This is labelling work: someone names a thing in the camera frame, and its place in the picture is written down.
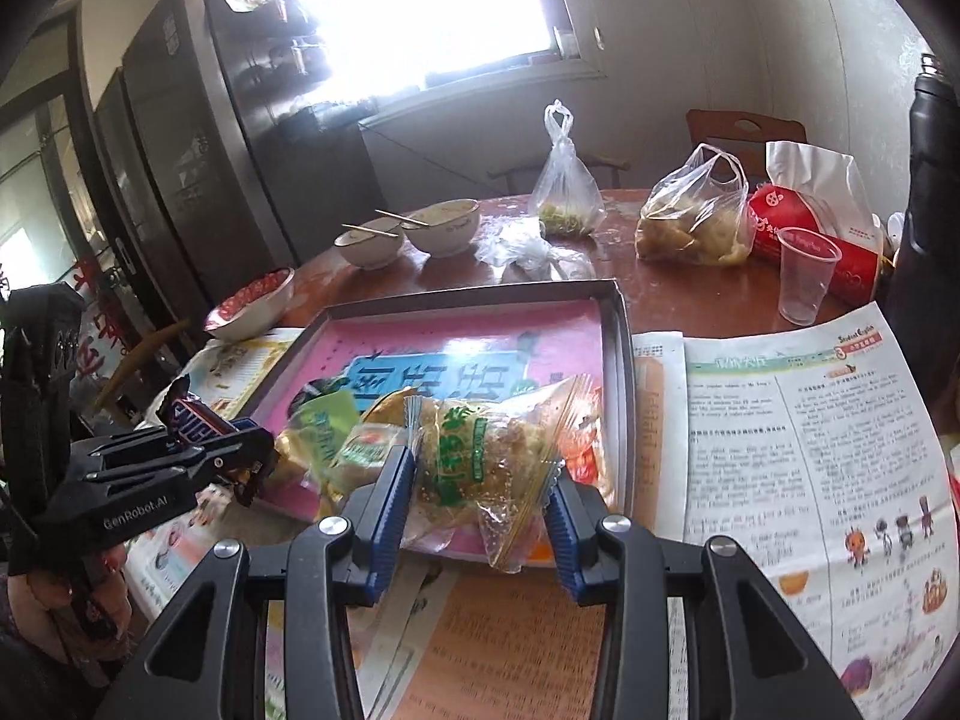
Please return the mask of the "Snickers chocolate bar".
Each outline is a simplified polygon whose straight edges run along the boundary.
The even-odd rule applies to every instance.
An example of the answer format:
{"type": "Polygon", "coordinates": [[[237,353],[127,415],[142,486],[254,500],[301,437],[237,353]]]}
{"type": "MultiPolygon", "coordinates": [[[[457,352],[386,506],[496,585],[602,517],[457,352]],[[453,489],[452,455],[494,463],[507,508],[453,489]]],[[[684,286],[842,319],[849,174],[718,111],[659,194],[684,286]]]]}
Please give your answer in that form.
{"type": "Polygon", "coordinates": [[[176,434],[189,444],[200,444],[236,432],[232,422],[190,392],[189,376],[171,382],[158,408],[158,418],[169,434],[176,434]]]}

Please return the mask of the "green label rice cracker pack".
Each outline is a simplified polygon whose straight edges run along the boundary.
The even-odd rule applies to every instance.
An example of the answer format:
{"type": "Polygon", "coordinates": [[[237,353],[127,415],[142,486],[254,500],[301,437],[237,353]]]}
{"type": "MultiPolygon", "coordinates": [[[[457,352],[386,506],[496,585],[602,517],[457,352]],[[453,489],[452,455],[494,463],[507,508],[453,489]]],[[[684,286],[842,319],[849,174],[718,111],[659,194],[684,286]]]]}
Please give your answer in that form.
{"type": "Polygon", "coordinates": [[[361,419],[400,427],[415,455],[405,548],[444,553],[472,528],[490,567],[519,572],[565,466],[563,440],[590,394],[592,379],[576,374],[503,401],[428,397],[410,387],[378,398],[361,419]]]}

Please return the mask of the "round pizza cracker pack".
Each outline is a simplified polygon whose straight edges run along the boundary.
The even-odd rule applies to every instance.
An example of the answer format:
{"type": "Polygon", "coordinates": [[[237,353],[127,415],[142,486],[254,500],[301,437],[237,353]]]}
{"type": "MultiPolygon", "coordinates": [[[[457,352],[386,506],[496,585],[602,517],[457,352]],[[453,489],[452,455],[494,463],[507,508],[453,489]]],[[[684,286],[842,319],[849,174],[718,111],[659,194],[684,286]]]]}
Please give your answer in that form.
{"type": "Polygon", "coordinates": [[[352,427],[327,470],[327,484],[340,494],[374,483],[392,449],[407,445],[404,427],[359,422],[352,427]]]}

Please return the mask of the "green triangular snack packet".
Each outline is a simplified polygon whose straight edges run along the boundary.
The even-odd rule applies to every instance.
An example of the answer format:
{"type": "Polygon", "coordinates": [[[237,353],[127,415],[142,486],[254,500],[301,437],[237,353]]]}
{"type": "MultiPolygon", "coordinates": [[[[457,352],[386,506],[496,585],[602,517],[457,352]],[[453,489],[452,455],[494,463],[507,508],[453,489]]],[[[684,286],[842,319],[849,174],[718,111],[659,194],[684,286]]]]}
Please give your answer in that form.
{"type": "Polygon", "coordinates": [[[322,479],[358,421],[355,397],[340,388],[305,401],[288,419],[286,435],[293,454],[306,461],[314,478],[322,479]]]}

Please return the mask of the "white bowl with red contents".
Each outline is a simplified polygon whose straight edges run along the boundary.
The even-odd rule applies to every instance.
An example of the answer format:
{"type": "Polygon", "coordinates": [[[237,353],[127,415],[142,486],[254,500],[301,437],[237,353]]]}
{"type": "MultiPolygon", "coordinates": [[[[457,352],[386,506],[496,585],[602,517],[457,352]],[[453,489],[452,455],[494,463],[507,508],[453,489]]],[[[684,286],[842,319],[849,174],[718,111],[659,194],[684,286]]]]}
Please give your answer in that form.
{"type": "Polygon", "coordinates": [[[295,291],[295,270],[280,268],[246,284],[206,316],[203,330],[217,340],[239,343],[260,337],[285,314],[295,291]]]}

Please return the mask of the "grey shallow cardboard tray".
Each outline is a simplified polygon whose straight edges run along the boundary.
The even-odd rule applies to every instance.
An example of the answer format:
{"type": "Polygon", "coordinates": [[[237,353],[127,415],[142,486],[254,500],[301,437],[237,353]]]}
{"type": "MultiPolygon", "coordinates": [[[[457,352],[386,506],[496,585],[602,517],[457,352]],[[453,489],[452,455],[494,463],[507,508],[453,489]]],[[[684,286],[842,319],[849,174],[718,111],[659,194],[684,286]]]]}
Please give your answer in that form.
{"type": "Polygon", "coordinates": [[[245,416],[276,433],[306,383],[343,376],[358,408],[415,387],[500,401],[574,374],[602,395],[610,509],[631,511],[635,378],[625,298],[612,280],[512,283],[332,305],[302,330],[249,398],[245,416]]]}

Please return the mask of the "newspaper sheets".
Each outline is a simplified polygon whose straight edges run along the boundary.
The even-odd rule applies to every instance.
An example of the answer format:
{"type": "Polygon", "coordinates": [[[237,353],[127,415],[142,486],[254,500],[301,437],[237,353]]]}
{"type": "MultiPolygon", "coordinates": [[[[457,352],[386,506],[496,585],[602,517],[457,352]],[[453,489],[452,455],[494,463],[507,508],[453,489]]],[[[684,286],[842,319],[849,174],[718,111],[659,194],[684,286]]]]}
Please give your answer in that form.
{"type": "MultiPolygon", "coordinates": [[[[301,332],[189,367],[224,415],[301,332]]],[[[949,472],[900,346],[872,305],[794,332],[630,335],[630,515],[662,538],[742,546],[866,718],[957,715],[958,532],[949,472]]],[[[410,550],[386,606],[358,616],[359,690],[374,718],[581,718],[601,618],[550,577],[543,536],[516,578],[469,528],[410,550]]]]}

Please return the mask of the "left white ceramic bowl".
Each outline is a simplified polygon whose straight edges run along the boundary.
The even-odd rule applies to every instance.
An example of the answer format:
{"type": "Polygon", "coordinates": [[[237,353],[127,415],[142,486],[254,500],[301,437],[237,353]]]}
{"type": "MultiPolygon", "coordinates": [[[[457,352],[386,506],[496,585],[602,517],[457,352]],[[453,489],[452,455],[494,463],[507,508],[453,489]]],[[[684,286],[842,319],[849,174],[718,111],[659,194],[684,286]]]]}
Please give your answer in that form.
{"type": "Polygon", "coordinates": [[[334,249],[361,270],[376,270],[389,265],[400,254],[405,236],[400,239],[375,238],[370,234],[343,231],[334,241],[334,249]]]}

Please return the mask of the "white ceramic bowl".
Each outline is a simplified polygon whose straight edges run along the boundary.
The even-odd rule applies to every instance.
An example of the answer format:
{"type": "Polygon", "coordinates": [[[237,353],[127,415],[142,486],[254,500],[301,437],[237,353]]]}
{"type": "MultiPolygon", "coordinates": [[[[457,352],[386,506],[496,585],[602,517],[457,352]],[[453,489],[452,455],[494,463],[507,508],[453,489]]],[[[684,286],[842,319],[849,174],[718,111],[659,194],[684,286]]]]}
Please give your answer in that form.
{"type": "Polygon", "coordinates": [[[370,234],[343,231],[334,241],[334,249],[361,270],[376,270],[389,265],[400,254],[405,236],[400,239],[375,238],[370,234]]]}
{"type": "Polygon", "coordinates": [[[454,199],[412,211],[402,224],[405,236],[416,249],[432,257],[452,257],[469,247],[480,226],[480,203],[454,199]]]}

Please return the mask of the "chopsticks on bowls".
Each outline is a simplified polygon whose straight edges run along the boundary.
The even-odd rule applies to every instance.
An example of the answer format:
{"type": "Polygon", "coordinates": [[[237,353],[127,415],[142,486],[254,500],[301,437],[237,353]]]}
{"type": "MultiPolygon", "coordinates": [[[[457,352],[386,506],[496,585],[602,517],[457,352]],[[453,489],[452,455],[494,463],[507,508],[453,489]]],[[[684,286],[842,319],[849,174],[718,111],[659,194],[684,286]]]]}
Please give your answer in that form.
{"type": "Polygon", "coordinates": [[[412,218],[412,216],[397,215],[397,213],[387,211],[386,215],[377,215],[374,220],[367,223],[343,223],[342,227],[345,231],[356,232],[356,234],[370,234],[375,238],[387,238],[393,241],[403,238],[409,229],[430,229],[431,224],[412,218]]]}

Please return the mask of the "stainless steel refrigerator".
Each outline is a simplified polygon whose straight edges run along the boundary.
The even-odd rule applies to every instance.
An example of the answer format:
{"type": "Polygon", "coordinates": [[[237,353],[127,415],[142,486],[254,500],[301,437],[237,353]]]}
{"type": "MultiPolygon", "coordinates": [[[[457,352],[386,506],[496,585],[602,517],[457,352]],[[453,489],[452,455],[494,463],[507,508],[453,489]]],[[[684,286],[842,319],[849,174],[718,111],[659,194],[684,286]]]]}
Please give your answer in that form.
{"type": "Polygon", "coordinates": [[[127,240],[167,310],[301,265],[384,202],[361,121],[296,0],[158,0],[94,109],[127,240]]]}

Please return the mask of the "orange snack packet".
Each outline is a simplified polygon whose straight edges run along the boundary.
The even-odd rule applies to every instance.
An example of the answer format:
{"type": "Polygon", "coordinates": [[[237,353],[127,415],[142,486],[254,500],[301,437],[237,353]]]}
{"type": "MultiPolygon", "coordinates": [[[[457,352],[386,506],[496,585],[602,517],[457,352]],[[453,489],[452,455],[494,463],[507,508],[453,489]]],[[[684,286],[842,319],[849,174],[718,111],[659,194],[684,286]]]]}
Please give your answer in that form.
{"type": "Polygon", "coordinates": [[[605,456],[602,405],[604,390],[601,387],[592,387],[589,394],[574,400],[573,426],[560,434],[558,450],[574,483],[596,488],[605,504],[613,507],[617,483],[613,466],[605,456]]]}

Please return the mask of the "right white ceramic bowl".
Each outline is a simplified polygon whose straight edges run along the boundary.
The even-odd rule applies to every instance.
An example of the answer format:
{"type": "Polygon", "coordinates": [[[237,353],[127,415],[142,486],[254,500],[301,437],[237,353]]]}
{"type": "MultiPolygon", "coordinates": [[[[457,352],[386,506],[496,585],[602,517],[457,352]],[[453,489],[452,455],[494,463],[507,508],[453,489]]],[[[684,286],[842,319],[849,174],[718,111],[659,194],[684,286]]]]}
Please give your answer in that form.
{"type": "Polygon", "coordinates": [[[454,199],[412,211],[402,224],[405,236],[416,249],[432,257],[452,257],[469,247],[480,226],[480,203],[454,199]]]}

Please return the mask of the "crumpled clear plastic wrap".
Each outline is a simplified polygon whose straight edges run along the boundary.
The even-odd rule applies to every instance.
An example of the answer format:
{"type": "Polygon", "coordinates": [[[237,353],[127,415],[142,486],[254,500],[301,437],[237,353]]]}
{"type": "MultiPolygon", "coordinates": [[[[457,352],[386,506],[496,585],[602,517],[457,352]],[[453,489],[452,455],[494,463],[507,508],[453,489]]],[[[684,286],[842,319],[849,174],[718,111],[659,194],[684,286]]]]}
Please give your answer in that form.
{"type": "Polygon", "coordinates": [[[506,281],[587,281],[597,277],[590,258],[551,244],[535,218],[490,218],[478,234],[479,262],[500,271],[506,281]]]}

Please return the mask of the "black thermos bottle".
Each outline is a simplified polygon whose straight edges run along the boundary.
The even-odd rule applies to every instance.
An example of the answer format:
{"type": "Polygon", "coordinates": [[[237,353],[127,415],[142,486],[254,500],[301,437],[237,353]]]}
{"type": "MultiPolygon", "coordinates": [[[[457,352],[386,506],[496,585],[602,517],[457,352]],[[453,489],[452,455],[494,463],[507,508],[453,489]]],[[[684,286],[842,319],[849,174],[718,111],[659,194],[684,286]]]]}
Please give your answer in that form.
{"type": "Polygon", "coordinates": [[[924,401],[958,362],[958,98],[921,55],[910,107],[910,193],[884,314],[924,401]]]}

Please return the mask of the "clear plastic cup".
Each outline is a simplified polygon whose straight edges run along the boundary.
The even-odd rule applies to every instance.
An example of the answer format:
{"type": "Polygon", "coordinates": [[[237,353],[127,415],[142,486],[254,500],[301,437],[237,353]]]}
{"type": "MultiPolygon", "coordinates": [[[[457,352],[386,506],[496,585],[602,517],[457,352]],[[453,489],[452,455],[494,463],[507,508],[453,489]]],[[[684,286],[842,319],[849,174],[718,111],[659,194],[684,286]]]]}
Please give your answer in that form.
{"type": "Polygon", "coordinates": [[[811,327],[827,296],[841,250],[832,239],[805,227],[782,227],[779,242],[779,315],[811,327]]]}

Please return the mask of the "tied clear plastic bag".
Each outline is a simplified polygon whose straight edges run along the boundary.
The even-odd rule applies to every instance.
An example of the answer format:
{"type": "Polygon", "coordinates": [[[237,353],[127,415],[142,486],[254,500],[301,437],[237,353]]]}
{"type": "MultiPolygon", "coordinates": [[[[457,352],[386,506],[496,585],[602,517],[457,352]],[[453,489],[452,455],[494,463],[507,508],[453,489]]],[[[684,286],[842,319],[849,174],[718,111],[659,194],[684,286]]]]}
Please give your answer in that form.
{"type": "Polygon", "coordinates": [[[604,217],[602,195],[569,136],[574,115],[560,99],[545,107],[550,153],[530,194],[527,210],[547,238],[585,238],[604,217]]]}

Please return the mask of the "plastic bag of pastries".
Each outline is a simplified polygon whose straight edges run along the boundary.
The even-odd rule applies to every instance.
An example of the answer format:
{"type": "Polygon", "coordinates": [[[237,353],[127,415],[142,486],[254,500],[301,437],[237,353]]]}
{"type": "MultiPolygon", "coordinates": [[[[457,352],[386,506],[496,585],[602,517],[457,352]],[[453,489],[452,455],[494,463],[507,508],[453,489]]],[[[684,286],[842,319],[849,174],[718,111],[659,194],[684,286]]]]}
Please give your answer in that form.
{"type": "Polygon", "coordinates": [[[652,187],[636,226],[636,255],[650,262],[742,265],[755,239],[748,190],[739,158],[700,143],[652,187]]]}

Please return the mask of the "red tissue pack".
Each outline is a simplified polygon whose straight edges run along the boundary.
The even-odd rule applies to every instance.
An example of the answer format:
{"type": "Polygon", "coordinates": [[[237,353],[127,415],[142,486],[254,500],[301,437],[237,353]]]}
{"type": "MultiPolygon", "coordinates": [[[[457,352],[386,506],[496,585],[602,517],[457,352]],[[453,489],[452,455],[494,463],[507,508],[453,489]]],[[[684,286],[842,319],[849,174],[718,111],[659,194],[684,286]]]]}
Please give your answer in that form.
{"type": "Polygon", "coordinates": [[[849,305],[871,302],[884,260],[884,232],[867,202],[851,154],[776,140],[765,146],[768,182],[748,200],[755,218],[754,255],[779,260],[778,232],[802,227],[841,252],[828,291],[849,305]]]}

